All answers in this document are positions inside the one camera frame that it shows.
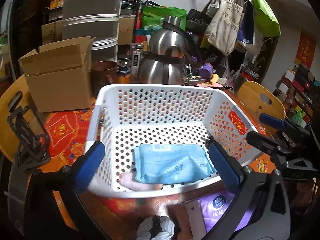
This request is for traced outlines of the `right wooden chair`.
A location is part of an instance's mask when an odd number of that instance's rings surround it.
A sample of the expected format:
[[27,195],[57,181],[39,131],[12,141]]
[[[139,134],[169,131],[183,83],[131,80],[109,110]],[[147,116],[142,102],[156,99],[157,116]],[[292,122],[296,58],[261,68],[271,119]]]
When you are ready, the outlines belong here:
[[278,119],[285,119],[286,112],[283,103],[269,90],[254,81],[246,81],[235,92],[240,106],[248,114],[259,133],[271,137],[277,130],[262,124],[260,114],[268,114]]

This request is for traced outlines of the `wooden chair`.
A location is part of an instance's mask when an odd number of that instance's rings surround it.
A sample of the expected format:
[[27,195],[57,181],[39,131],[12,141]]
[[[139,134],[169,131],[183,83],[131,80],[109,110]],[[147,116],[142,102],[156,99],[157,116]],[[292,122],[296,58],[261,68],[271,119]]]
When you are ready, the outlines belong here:
[[283,103],[269,90],[254,81],[246,81],[235,92],[240,106],[248,114],[259,133],[271,137],[277,130],[262,124],[260,114],[268,114],[278,119],[285,119],[286,112]]
[[1,96],[1,153],[19,167],[50,161],[49,135],[22,75]]

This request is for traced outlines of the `purple tissue pack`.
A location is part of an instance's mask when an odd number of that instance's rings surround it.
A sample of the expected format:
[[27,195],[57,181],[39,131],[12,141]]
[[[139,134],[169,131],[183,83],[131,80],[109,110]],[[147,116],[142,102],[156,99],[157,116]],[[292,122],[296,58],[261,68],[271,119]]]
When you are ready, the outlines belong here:
[[234,194],[222,190],[198,199],[204,228],[208,233],[221,219],[234,199]]

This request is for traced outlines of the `shelf with boxes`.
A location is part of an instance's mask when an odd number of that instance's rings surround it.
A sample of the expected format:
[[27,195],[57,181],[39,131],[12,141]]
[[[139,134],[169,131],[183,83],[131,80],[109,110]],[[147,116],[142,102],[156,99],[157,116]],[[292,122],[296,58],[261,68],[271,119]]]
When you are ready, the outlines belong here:
[[273,93],[284,105],[286,117],[305,128],[319,117],[319,82],[303,64],[288,69]]

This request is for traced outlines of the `black phone stand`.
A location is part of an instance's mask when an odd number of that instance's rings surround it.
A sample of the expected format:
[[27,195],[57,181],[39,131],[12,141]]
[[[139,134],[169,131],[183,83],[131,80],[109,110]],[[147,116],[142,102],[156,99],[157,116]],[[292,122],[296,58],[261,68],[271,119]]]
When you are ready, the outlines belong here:
[[[48,132],[41,123],[35,106],[19,106],[23,98],[22,92],[17,91],[8,103],[9,116],[7,122],[19,140],[15,154],[15,164],[18,167],[31,169],[42,166],[50,161],[48,145],[50,138]],[[32,111],[33,116],[39,123],[43,133],[35,134],[24,116]]]

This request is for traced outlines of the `red floral tablecloth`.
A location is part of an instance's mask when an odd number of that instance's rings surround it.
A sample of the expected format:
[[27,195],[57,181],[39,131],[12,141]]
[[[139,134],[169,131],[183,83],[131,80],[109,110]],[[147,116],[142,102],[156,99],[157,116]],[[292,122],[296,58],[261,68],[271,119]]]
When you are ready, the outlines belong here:
[[44,172],[71,165],[93,141],[106,147],[89,191],[80,199],[102,229],[113,239],[132,239],[140,221],[150,215],[177,214],[176,204],[221,188],[220,177],[157,190],[133,191],[121,175],[133,174],[133,150],[141,144],[197,144],[212,135],[242,165],[256,172],[274,169],[268,155],[246,143],[246,133],[265,129],[229,91],[208,87],[107,85],[88,110],[56,112],[45,123],[52,143],[51,161]]

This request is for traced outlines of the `left wooden chair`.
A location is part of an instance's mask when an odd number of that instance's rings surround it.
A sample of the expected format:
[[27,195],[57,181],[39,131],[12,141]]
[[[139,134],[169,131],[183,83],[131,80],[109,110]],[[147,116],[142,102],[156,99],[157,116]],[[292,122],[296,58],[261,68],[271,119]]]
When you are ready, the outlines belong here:
[[1,96],[1,153],[19,167],[50,161],[49,135],[22,75]]

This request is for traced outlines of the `light blue tissue pack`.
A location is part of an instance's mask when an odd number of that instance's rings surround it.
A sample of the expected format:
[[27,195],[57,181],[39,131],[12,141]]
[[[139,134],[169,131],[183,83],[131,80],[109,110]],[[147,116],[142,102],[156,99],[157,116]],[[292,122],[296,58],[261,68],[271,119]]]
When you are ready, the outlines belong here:
[[142,144],[133,153],[135,180],[143,184],[194,183],[216,172],[197,144]]

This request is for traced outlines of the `beige canvas tote bag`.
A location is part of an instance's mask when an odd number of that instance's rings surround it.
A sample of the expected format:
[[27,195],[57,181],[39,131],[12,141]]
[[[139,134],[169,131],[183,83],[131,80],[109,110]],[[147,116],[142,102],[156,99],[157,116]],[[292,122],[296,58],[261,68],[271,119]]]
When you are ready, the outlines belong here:
[[225,56],[235,48],[243,13],[243,1],[238,4],[232,0],[220,0],[220,8],[204,33],[208,43]]

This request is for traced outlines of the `brown cardboard box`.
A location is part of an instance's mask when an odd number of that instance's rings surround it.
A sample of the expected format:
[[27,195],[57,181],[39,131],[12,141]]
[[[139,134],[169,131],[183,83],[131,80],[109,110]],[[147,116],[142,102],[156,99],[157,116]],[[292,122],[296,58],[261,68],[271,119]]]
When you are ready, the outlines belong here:
[[42,45],[18,61],[40,113],[91,106],[91,49],[94,38],[71,38]]

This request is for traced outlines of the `brown mug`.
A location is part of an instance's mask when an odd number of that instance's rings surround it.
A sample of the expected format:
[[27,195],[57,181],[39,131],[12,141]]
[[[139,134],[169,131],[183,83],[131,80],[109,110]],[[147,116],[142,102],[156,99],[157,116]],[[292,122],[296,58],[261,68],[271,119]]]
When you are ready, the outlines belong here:
[[99,61],[92,65],[90,79],[93,96],[96,97],[102,87],[116,83],[117,66],[113,61]]

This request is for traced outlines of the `orange jar with lid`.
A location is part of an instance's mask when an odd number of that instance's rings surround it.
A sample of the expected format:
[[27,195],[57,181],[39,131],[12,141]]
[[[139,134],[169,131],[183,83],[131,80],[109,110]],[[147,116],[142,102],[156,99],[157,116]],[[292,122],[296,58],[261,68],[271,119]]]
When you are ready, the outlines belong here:
[[117,83],[128,84],[130,83],[131,78],[131,69],[127,66],[118,66],[117,67]]

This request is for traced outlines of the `stainless steel kettle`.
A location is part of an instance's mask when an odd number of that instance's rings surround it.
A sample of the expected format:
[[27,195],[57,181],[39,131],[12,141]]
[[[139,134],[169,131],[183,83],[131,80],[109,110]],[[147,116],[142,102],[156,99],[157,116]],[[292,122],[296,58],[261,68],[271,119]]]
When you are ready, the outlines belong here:
[[180,23],[180,18],[167,15],[162,28],[151,35],[149,51],[138,70],[140,83],[183,85],[190,72],[201,68],[200,52]]

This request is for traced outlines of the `green shopping bag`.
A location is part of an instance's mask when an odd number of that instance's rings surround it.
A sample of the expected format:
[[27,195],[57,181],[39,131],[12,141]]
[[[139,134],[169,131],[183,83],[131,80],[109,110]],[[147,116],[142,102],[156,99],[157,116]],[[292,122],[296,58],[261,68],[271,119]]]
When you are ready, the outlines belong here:
[[163,25],[165,16],[181,19],[180,28],[185,30],[187,11],[177,7],[142,7],[141,27],[144,29],[158,29]]

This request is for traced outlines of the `grey plastic drawer tower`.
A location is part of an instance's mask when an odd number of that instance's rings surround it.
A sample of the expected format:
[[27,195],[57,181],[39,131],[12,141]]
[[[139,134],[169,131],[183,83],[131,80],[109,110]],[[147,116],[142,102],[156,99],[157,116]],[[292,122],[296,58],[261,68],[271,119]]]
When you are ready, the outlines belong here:
[[92,62],[117,61],[121,0],[64,0],[62,39],[91,37]]

